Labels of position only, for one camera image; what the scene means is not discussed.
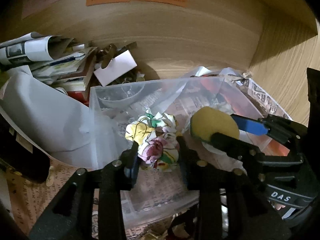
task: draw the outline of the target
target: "plastic container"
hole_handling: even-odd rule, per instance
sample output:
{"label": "plastic container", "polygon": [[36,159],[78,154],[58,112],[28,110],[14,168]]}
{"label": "plastic container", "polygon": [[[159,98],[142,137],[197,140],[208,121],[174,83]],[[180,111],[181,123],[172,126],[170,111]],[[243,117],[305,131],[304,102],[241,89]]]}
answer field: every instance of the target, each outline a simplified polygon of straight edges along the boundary
{"label": "plastic container", "polygon": [[[131,147],[132,142],[124,138],[125,128],[148,108],[153,114],[175,115],[179,123],[177,130],[184,132],[188,146],[201,158],[226,170],[232,169],[232,165],[241,165],[227,156],[208,152],[201,142],[190,137],[190,117],[203,106],[253,119],[262,117],[246,96],[222,77],[152,80],[92,88],[92,167],[103,168]],[[268,137],[250,135],[249,138],[245,132],[241,133],[241,139],[261,149],[270,142]],[[186,190],[177,168],[172,172],[140,170],[135,188],[122,192],[121,196],[125,226],[132,228],[190,207],[197,202],[198,192]]]}

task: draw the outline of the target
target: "yellow sponge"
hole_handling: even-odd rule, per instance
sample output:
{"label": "yellow sponge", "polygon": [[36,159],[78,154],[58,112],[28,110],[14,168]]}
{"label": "yellow sponge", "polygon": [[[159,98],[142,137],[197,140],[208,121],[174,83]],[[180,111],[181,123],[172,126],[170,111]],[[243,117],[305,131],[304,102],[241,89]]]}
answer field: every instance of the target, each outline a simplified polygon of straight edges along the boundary
{"label": "yellow sponge", "polygon": [[240,131],[232,117],[224,112],[205,106],[199,109],[190,120],[191,135],[210,142],[211,135],[222,133],[239,139]]}

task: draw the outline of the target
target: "bolt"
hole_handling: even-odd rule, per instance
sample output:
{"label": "bolt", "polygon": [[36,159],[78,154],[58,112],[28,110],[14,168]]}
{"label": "bolt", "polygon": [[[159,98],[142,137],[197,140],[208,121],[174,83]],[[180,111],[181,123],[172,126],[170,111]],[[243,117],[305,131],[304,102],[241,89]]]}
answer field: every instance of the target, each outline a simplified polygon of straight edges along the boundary
{"label": "bolt", "polygon": [[250,151],[249,151],[249,153],[250,153],[252,156],[255,156],[255,155],[256,155],[256,151],[255,151],[255,150],[253,150],[253,149],[252,149],[252,150],[250,150]]}
{"label": "bolt", "polygon": [[76,172],[77,172],[78,175],[82,175],[82,174],[85,174],[86,171],[87,171],[87,170],[86,170],[85,168],[79,168],[79,169],[77,169]]}
{"label": "bolt", "polygon": [[115,167],[119,167],[121,164],[122,164],[122,161],[121,161],[121,160],[114,160],[114,161],[112,162],[112,165],[115,166]]}
{"label": "bolt", "polygon": [[197,161],[197,165],[200,166],[200,167],[205,167],[207,166],[207,162],[205,160],[199,160]]}
{"label": "bolt", "polygon": [[236,174],[236,175],[238,175],[238,176],[240,176],[240,175],[242,175],[244,172],[243,172],[243,170],[236,168],[236,169],[233,169],[233,173]]}
{"label": "bolt", "polygon": [[263,174],[263,173],[260,173],[258,175],[258,179],[261,181],[261,182],[264,182],[266,180],[266,176]]}

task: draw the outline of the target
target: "crumpled floral cloth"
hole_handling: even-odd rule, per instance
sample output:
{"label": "crumpled floral cloth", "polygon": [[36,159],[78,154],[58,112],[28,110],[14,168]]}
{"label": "crumpled floral cloth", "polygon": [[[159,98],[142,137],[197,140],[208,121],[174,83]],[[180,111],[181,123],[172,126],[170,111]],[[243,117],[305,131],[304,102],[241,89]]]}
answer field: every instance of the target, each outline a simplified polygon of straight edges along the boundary
{"label": "crumpled floral cloth", "polygon": [[125,138],[139,144],[138,156],[143,160],[142,168],[172,171],[177,166],[179,144],[176,125],[173,115],[152,115],[148,109],[127,126]]}

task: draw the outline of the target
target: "clear plastic bin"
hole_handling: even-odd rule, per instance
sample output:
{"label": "clear plastic bin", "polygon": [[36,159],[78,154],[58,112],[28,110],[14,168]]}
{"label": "clear plastic bin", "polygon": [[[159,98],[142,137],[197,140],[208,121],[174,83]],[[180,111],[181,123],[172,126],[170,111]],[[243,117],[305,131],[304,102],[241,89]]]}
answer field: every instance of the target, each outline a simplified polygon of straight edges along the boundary
{"label": "clear plastic bin", "polygon": [[[192,114],[203,106],[253,119],[262,117],[249,99],[222,77],[152,80],[93,87],[90,93],[92,168],[103,168],[117,159],[122,151],[131,148],[132,142],[124,138],[125,128],[148,108],[152,114],[173,114],[179,123],[177,130],[184,132],[187,145],[217,168],[228,170],[241,165],[241,162],[227,156],[208,152],[201,142],[191,138],[188,122]],[[254,143],[261,150],[271,140],[266,136],[257,137],[245,132],[241,132],[240,139]],[[186,190],[178,167],[172,172],[140,170],[135,188],[130,192],[122,192],[121,197],[124,223],[131,228],[192,206],[197,202],[198,192]]]}

